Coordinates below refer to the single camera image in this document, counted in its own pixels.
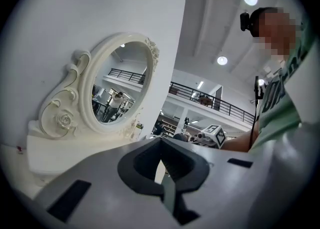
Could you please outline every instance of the mirror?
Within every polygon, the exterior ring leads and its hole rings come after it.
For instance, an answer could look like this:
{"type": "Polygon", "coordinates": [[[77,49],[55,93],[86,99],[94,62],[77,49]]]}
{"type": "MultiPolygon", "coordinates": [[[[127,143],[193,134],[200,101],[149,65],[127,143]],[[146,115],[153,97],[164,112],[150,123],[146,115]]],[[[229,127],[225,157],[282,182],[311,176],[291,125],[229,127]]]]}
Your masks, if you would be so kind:
{"type": "Polygon", "coordinates": [[[105,58],[91,93],[92,110],[99,122],[119,122],[135,108],[145,84],[148,50],[142,42],[132,41],[105,58]]]}

